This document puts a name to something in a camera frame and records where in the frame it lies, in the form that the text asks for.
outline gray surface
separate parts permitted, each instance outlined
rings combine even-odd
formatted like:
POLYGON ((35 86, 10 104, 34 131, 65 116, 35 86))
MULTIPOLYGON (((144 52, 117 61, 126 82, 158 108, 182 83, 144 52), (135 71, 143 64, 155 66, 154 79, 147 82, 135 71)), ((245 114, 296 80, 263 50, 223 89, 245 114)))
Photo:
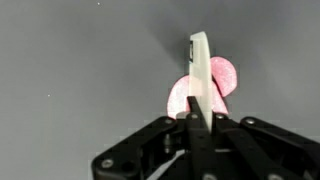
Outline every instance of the gray surface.
POLYGON ((200 30, 239 72, 231 117, 320 140, 320 2, 98 2, 0 1, 1 179, 91 179, 96 153, 165 114, 200 30))

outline pink object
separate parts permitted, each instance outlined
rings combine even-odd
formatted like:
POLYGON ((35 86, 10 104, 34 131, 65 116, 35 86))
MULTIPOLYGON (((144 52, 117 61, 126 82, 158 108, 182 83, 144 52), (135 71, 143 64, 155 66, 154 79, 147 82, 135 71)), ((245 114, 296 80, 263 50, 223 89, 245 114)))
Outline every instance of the pink object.
MULTIPOLYGON (((211 58, 211 73, 218 84, 223 97, 230 94, 237 87, 237 74, 233 65, 222 57, 211 58)), ((167 112, 168 116, 175 119, 182 111, 190 111, 187 103, 189 76, 180 78, 171 89, 167 112)), ((213 103, 212 110, 228 114, 227 107, 218 91, 217 85, 212 82, 213 103)))

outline white plastic piece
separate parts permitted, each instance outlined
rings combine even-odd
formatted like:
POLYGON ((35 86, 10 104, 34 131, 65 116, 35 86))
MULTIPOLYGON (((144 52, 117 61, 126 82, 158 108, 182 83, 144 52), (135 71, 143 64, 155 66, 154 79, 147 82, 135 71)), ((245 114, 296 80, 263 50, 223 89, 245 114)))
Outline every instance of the white plastic piece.
POLYGON ((189 96, 195 96, 211 132, 212 125, 212 77, 210 50, 205 32, 190 37, 189 96))

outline gray background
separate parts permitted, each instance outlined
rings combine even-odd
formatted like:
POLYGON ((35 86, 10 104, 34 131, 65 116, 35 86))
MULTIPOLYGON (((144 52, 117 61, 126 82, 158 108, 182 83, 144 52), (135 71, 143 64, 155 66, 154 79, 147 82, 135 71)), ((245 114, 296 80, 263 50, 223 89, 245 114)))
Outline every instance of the gray background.
POLYGON ((238 70, 232 118, 319 141, 319 9, 316 0, 1 0, 1 179, 91 179, 96 153, 165 114, 189 35, 202 30, 238 70))

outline screw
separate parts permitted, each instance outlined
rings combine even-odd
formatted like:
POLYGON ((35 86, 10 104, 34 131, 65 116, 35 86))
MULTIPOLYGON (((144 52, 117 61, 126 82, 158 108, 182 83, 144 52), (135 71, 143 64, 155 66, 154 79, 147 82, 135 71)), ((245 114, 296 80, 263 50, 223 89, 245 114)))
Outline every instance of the screw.
POLYGON ((192 114, 192 115, 191 115, 191 118, 192 118, 192 119, 198 119, 198 115, 192 114))
POLYGON ((202 180, 218 180, 217 177, 213 174, 205 174, 202 180))
POLYGON ((112 167, 112 166, 113 166, 113 161, 112 161, 112 159, 106 159, 106 160, 102 161, 101 166, 102 166, 103 168, 110 168, 110 167, 112 167))
POLYGON ((171 124, 171 123, 172 123, 172 121, 171 121, 170 119, 166 119, 165 123, 167 123, 167 124, 171 124))
POLYGON ((216 117, 217 117, 218 119, 223 119, 223 118, 224 118, 224 116, 221 115, 221 114, 217 114, 216 117))
POLYGON ((247 119, 246 122, 247 122, 248 124, 254 124, 254 123, 255 123, 254 120, 252 120, 252 119, 247 119))
POLYGON ((268 180, 283 180, 283 178, 277 174, 269 174, 268 180))

